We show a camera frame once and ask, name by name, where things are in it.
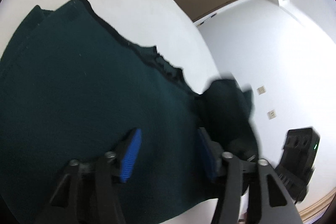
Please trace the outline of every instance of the screw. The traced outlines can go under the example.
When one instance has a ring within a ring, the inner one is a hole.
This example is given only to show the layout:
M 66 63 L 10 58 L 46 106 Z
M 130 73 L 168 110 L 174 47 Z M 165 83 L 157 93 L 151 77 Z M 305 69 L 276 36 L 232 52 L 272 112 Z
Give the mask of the screw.
M 70 166 L 77 166 L 79 164 L 78 160 L 70 160 L 69 165 Z
M 223 152 L 223 153 L 222 153 L 222 157 L 223 157 L 223 158 L 226 158 L 226 159 L 232 159 L 232 158 L 233 158 L 233 155 L 232 155 L 232 153 L 230 153 L 230 152 Z
M 260 159 L 260 160 L 258 160 L 258 164 L 260 164 L 262 166 L 266 166 L 266 165 L 268 165 L 268 161 L 265 160 L 265 159 Z
M 108 159 L 114 158 L 116 156 L 115 152 L 109 151 L 105 153 L 105 157 Z

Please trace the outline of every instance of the baseboard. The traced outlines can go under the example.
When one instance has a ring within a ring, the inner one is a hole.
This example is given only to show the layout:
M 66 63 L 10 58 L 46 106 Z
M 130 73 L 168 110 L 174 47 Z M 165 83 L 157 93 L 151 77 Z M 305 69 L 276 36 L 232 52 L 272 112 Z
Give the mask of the baseboard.
M 336 194 L 336 188 L 334 188 L 330 193 L 321 198 L 318 202 L 309 206 L 308 208 L 300 211 L 300 216 L 303 222 L 308 222 L 309 220 L 317 217 L 323 211 L 327 209 L 332 199 Z

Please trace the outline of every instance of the white table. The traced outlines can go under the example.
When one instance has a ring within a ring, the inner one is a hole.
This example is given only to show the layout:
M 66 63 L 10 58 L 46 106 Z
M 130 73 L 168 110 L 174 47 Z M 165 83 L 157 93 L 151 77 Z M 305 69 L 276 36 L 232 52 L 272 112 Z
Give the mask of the white table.
M 69 0 L 2 0 L 0 54 L 14 31 L 35 6 L 55 10 Z M 88 0 L 93 10 L 127 39 L 157 50 L 172 65 L 182 67 L 189 86 L 203 92 L 218 70 L 202 36 L 173 0 Z M 207 224 L 216 206 L 208 200 L 165 224 Z

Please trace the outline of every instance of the green garment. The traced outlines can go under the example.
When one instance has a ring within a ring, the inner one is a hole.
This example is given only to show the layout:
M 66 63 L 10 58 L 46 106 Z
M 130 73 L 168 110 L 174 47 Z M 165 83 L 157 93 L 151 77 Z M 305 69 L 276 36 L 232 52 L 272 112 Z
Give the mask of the green garment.
M 242 158 L 247 150 L 258 156 L 258 147 L 251 98 L 234 80 L 213 85 L 194 93 L 156 47 L 123 38 L 87 0 L 54 12 L 36 6 L 0 61 L 2 198 L 21 224 L 33 223 L 69 160 L 103 155 L 134 127 L 142 129 L 142 146 L 118 188 L 128 224 L 160 223 L 217 197 L 196 152 L 197 127 Z M 236 139 L 243 144 L 230 146 Z

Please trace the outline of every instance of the wall socket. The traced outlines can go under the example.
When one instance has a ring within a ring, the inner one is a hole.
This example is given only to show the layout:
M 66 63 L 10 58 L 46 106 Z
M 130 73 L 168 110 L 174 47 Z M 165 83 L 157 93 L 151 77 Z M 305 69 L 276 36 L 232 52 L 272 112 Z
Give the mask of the wall socket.
M 257 88 L 257 91 L 258 91 L 259 95 L 265 93 L 266 92 L 265 86 L 263 85 L 263 86 Z
M 269 112 L 267 112 L 268 115 L 268 119 L 274 119 L 277 115 L 275 114 L 275 110 L 271 110 Z

